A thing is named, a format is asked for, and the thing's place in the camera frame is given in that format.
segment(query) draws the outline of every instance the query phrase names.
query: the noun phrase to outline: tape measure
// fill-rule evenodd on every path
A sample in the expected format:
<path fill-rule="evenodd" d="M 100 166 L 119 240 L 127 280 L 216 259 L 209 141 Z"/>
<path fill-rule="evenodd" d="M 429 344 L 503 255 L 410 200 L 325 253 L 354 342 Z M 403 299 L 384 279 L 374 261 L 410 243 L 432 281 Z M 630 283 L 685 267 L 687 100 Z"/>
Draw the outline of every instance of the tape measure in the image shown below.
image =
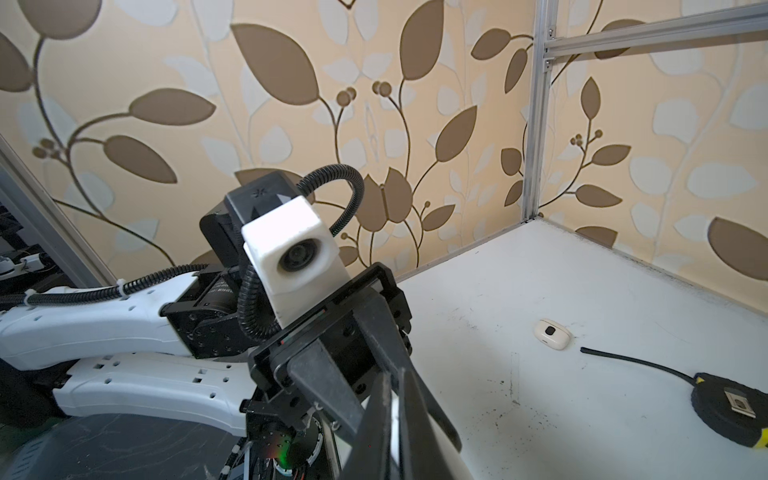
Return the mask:
<path fill-rule="evenodd" d="M 640 363 L 663 370 L 689 382 L 690 402 L 699 418 L 732 442 L 764 449 L 768 447 L 768 395 L 760 390 L 709 373 L 688 376 L 677 370 L 645 360 L 581 347 L 583 353 Z"/>

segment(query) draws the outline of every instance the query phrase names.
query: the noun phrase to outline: aluminum frame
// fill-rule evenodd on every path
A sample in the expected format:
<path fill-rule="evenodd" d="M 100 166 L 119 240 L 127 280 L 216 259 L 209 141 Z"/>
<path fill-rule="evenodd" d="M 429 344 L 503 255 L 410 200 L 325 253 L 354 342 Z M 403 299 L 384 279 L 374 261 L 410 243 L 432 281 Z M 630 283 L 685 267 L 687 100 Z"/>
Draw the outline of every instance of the aluminum frame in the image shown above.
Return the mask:
<path fill-rule="evenodd" d="M 113 285 L 115 277 L 78 229 L 53 203 L 22 159 L 0 135 L 0 203 L 24 227 L 27 243 L 39 243 L 75 286 Z"/>
<path fill-rule="evenodd" d="M 547 109 L 551 84 L 551 60 L 546 55 L 546 40 L 554 37 L 558 0 L 538 0 L 534 20 L 533 59 L 531 61 L 531 109 L 528 112 L 528 147 L 525 148 L 522 218 L 525 222 L 538 214 L 541 191 L 541 166 L 547 131 Z"/>
<path fill-rule="evenodd" d="M 679 41 L 768 31 L 768 2 L 571 38 L 554 37 L 557 15 L 558 0 L 537 0 L 531 62 L 533 68 L 531 110 L 528 114 L 530 133 L 528 146 L 525 148 L 525 181 L 521 200 L 522 222 L 532 220 L 538 215 L 551 65 L 556 58 L 619 48 L 661 46 Z"/>
<path fill-rule="evenodd" d="M 545 42 L 545 58 L 768 30 L 768 3 Z"/>

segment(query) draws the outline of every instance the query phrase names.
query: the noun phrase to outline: black cable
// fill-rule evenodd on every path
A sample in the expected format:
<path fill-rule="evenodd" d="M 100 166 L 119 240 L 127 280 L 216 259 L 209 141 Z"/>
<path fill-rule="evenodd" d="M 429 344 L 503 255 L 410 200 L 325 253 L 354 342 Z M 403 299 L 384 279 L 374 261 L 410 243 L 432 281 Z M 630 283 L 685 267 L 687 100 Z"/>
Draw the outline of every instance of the black cable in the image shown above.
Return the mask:
<path fill-rule="evenodd" d="M 237 296 L 237 323 L 249 338 L 268 339 L 280 331 L 270 299 L 253 265 L 248 265 Z"/>
<path fill-rule="evenodd" d="M 264 475 L 266 474 L 266 467 L 270 464 L 270 460 L 262 460 L 259 458 L 259 476 L 257 477 L 257 480 L 264 480 Z"/>
<path fill-rule="evenodd" d="M 588 349 L 585 346 L 581 347 L 581 352 L 588 353 L 589 355 L 604 356 L 609 359 L 619 359 L 619 360 L 626 360 L 632 363 L 640 363 L 641 365 L 650 366 L 655 369 L 659 369 L 667 373 L 671 373 L 674 376 L 679 376 L 680 378 L 690 383 L 691 385 L 693 386 L 696 385 L 696 380 L 692 376 L 688 376 L 685 373 L 678 372 L 677 370 L 672 370 L 671 368 L 663 365 L 659 365 L 658 363 L 646 362 L 645 360 L 640 360 L 640 359 L 633 359 L 630 356 L 617 355 L 616 353 L 608 353 L 608 352 L 601 352 L 600 350 Z"/>
<path fill-rule="evenodd" d="M 362 203 L 362 196 L 366 192 L 366 185 L 362 181 L 362 176 L 354 167 L 345 164 L 333 164 L 320 167 L 317 170 L 308 173 L 301 181 L 296 184 L 296 188 L 304 197 L 308 197 L 320 186 L 334 180 L 346 180 L 352 188 L 352 198 L 349 204 L 342 212 L 338 220 L 331 225 L 331 235 L 338 235 L 346 227 L 349 221 L 357 213 L 357 209 Z"/>
<path fill-rule="evenodd" d="M 219 480 L 227 480 L 227 477 L 230 476 L 232 465 L 234 465 L 235 460 L 237 460 L 237 456 L 240 454 L 240 450 L 243 449 L 243 445 L 245 445 L 246 440 L 248 440 L 248 438 L 240 437 L 240 440 L 238 440 L 235 444 L 237 449 L 232 447 L 232 452 L 230 453 L 230 456 L 227 457 L 227 461 L 224 463 L 224 467 L 221 468 L 221 473 L 219 473 Z"/>
<path fill-rule="evenodd" d="M 192 265 L 176 265 L 159 272 L 150 273 L 123 285 L 123 293 L 132 295 L 136 292 L 149 288 L 150 286 L 163 283 L 175 276 L 183 273 L 197 272 L 207 267 L 205 263 L 195 263 Z M 27 299 L 29 305 L 75 305 L 79 303 L 96 303 L 105 300 L 114 300 L 122 297 L 118 286 L 108 286 L 99 290 L 87 290 L 74 293 L 33 293 Z M 25 294 L 18 293 L 14 295 L 0 296 L 0 306 L 23 305 Z"/>

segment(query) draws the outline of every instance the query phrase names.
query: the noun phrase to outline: white table surface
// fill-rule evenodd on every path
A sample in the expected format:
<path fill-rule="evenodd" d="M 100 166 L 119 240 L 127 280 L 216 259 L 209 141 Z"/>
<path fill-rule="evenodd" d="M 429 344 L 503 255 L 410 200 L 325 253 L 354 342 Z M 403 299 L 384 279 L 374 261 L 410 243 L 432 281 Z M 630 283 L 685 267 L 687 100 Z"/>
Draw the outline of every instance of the white table surface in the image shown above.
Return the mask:
<path fill-rule="evenodd" d="M 768 392 L 768 319 L 537 220 L 400 284 L 413 362 L 475 478 L 768 478 L 768 450 L 710 430 L 691 387 L 580 346 Z M 540 318 L 569 328 L 556 351 Z"/>

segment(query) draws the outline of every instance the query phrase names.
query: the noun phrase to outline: wallpaper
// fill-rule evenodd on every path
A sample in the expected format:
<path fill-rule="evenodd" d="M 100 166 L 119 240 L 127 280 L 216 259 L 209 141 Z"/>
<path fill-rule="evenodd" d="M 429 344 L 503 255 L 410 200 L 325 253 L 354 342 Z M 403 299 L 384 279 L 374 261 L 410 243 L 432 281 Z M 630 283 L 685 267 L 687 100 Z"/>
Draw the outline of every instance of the wallpaper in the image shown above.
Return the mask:
<path fill-rule="evenodd" d="M 210 250 L 198 221 L 274 169 L 365 178 L 338 237 L 398 274 L 518 223 L 534 2 L 18 0 L 0 134 L 117 277 Z M 314 196 L 331 224 L 341 184 Z"/>
<path fill-rule="evenodd" d="M 659 22 L 766 0 L 559 0 L 558 37 Z"/>
<path fill-rule="evenodd" d="M 767 39 L 562 59 L 541 213 L 768 312 Z"/>

